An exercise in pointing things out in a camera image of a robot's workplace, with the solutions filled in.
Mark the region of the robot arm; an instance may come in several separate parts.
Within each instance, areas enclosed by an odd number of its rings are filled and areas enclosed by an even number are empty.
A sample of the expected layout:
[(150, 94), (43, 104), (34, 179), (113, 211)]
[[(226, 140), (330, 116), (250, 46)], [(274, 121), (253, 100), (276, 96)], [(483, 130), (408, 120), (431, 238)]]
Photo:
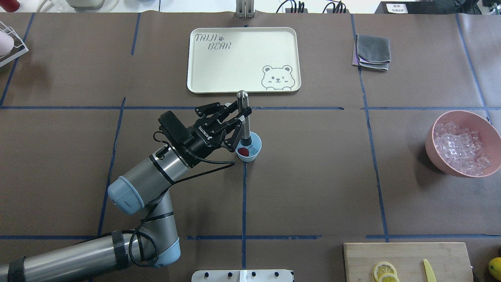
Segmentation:
[(107, 189), (108, 198), (123, 213), (146, 216), (132, 230), (116, 230), (67, 248), (22, 257), (1, 266), (2, 282), (83, 282), (131, 265), (162, 267), (180, 257), (180, 239), (169, 189), (186, 181), (200, 162), (219, 170), (234, 161), (207, 159), (215, 150), (236, 150), (250, 107), (211, 103), (195, 109), (198, 120), (185, 127), (172, 111), (159, 117), (163, 146), (120, 176)]

